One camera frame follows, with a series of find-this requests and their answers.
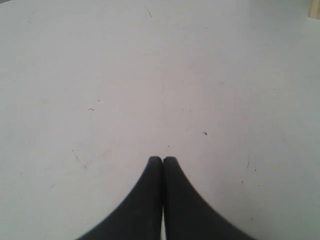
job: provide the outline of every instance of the wooden edge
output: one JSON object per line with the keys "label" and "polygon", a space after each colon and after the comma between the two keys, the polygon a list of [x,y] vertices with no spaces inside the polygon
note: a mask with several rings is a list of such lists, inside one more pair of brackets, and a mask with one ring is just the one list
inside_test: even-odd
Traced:
{"label": "wooden edge", "polygon": [[312,0],[309,17],[320,19],[320,0]]}

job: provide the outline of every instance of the white table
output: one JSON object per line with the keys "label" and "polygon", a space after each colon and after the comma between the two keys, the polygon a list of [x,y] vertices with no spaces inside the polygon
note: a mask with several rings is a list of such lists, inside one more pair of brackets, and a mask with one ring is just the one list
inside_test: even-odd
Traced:
{"label": "white table", "polygon": [[0,239],[75,239],[151,155],[176,156],[205,200],[259,240],[320,239],[320,21],[309,6],[0,4]]}

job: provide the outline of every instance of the white surface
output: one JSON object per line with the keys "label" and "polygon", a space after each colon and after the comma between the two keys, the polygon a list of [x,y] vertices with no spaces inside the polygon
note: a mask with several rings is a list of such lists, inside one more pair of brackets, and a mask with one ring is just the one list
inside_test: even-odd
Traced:
{"label": "white surface", "polygon": [[82,235],[151,155],[178,157],[210,205],[259,240],[320,239],[320,21],[309,6],[1,4],[0,239]]}

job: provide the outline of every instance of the table surface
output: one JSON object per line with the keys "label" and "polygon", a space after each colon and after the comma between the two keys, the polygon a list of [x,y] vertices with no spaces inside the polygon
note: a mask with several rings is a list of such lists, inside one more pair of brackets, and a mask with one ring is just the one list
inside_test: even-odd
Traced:
{"label": "table surface", "polygon": [[156,155],[176,156],[257,239],[320,239],[320,21],[309,6],[0,4],[0,238],[79,237]]}

